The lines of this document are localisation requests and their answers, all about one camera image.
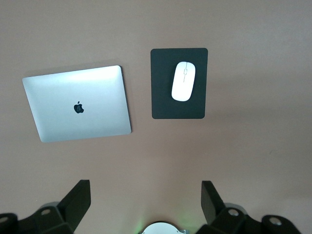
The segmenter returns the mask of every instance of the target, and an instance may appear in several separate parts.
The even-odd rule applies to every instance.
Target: white mouse
[[[171,96],[177,101],[190,99],[195,79],[195,66],[190,62],[179,62],[175,69]]]

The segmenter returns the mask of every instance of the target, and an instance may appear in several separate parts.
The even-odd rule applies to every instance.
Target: black mouse pad
[[[187,101],[171,96],[176,66],[179,62],[195,66],[192,95]],[[152,117],[204,118],[206,104],[208,50],[206,48],[151,50]]]

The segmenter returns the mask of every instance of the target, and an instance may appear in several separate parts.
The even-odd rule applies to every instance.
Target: laptop lid
[[[120,66],[23,78],[42,142],[131,133]]]

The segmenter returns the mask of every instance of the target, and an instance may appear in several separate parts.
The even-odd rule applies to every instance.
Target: silver laptop
[[[23,84],[42,142],[131,132],[120,66],[26,77]]]

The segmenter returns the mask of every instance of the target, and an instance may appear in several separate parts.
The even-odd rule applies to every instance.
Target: beige surface
[[[311,12],[310,0],[1,0],[0,213],[27,217],[89,179],[77,234],[160,219],[194,233],[212,180],[251,217],[310,234]],[[209,51],[206,117],[154,120],[150,50],[185,47]],[[21,79],[109,65],[123,68],[133,132],[41,143]]]

